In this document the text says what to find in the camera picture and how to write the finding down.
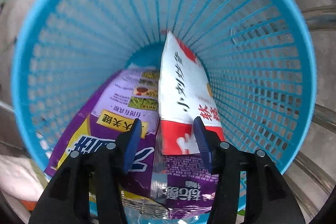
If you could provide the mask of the white red snack bag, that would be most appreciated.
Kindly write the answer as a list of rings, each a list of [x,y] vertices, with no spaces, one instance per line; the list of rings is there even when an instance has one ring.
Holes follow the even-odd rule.
[[[224,140],[221,119],[206,71],[198,57],[169,31],[161,58],[158,83],[162,153],[199,153],[193,123],[200,117],[207,130]]]

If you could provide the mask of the blue plastic mesh trash basket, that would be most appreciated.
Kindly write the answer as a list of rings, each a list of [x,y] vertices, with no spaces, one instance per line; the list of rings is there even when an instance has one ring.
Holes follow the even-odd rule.
[[[316,93],[313,46],[294,0],[38,0],[12,71],[18,127],[38,166],[46,170],[70,121],[113,75],[132,66],[160,75],[169,31],[206,71],[221,141],[265,151],[283,175]]]

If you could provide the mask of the purple snack bag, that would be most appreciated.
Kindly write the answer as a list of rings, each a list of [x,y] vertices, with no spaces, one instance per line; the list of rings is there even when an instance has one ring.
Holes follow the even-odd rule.
[[[123,203],[155,218],[191,218],[209,212],[218,178],[205,169],[192,148],[194,140],[179,140],[185,156],[162,154],[158,80],[159,71],[136,66],[109,78],[70,121],[52,151],[46,174],[55,174],[73,151],[92,153],[114,142],[139,119],[142,135],[132,168],[121,183]]]

